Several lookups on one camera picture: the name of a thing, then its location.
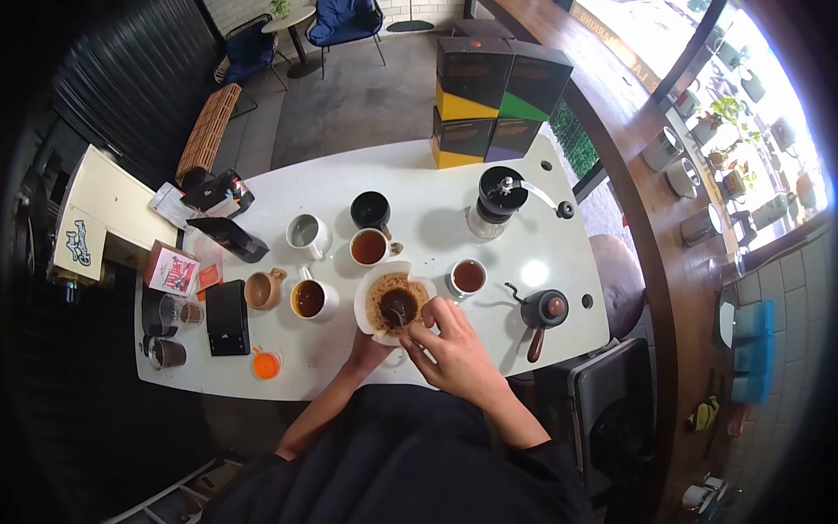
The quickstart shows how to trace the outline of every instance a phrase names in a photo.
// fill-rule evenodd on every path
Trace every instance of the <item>black shirt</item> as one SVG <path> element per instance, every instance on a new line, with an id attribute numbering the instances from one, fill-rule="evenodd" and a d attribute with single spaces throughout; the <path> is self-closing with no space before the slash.
<path id="1" fill-rule="evenodd" d="M 368 385 L 304 454 L 253 459 L 203 524 L 591 522 L 571 450 L 489 447 L 483 413 L 420 386 Z"/>

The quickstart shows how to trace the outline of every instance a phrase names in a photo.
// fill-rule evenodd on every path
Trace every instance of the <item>green box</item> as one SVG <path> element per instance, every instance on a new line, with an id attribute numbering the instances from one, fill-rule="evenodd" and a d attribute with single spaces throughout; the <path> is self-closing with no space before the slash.
<path id="1" fill-rule="evenodd" d="M 547 122 L 565 90 L 573 64 L 558 49 L 507 40 L 515 52 L 499 117 Z"/>

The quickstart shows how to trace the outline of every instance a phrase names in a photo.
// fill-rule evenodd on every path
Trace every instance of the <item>orange cup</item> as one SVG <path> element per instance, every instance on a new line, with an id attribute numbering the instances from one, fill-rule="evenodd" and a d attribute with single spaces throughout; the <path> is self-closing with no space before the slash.
<path id="1" fill-rule="evenodd" d="M 256 376 L 266 381 L 279 375 L 282 369 L 282 358 L 278 354 L 259 350 L 256 347 L 253 351 L 256 352 L 256 357 L 253 359 L 253 372 Z"/>

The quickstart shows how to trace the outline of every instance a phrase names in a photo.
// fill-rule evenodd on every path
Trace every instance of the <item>blue chair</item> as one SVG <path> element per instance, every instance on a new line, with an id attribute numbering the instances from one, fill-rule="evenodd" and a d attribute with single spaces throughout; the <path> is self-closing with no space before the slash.
<path id="1" fill-rule="evenodd" d="M 273 57 L 277 52 L 276 35 L 273 33 L 265 34 L 261 31 L 262 27 L 271 20 L 271 15 L 265 13 L 252 20 L 248 20 L 227 34 L 225 37 L 227 56 L 216 71 L 216 80 L 219 83 L 227 85 L 233 82 L 241 82 L 266 67 L 270 67 L 273 74 L 277 76 L 277 79 L 282 84 L 284 91 L 287 91 L 288 87 L 282 81 L 282 77 L 277 72 L 277 69 L 273 66 Z M 279 55 L 286 62 L 291 63 L 284 54 L 279 53 Z M 244 91 L 241 94 L 245 98 L 249 98 L 245 95 Z M 251 99 L 251 101 L 253 102 L 252 108 L 243 112 L 236 111 L 230 119 L 240 117 L 259 107 L 259 104 L 255 100 Z"/>
<path id="2" fill-rule="evenodd" d="M 355 40 L 372 38 L 381 62 L 387 66 L 378 45 L 381 41 L 378 32 L 384 23 L 384 14 L 375 0 L 318 0 L 316 9 L 314 22 L 306 31 L 306 38 L 313 46 L 320 48 L 321 78 L 326 78 L 323 50 Z"/>

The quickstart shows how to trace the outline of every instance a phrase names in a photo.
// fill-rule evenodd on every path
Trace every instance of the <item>brown ceramic cup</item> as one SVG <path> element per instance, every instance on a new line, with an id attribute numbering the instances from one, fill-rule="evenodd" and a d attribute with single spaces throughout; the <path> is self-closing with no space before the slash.
<path id="1" fill-rule="evenodd" d="M 282 269 L 274 267 L 271 272 L 255 272 L 245 282 L 245 301 L 253 309 L 267 311 L 282 300 L 282 281 L 287 277 Z"/>

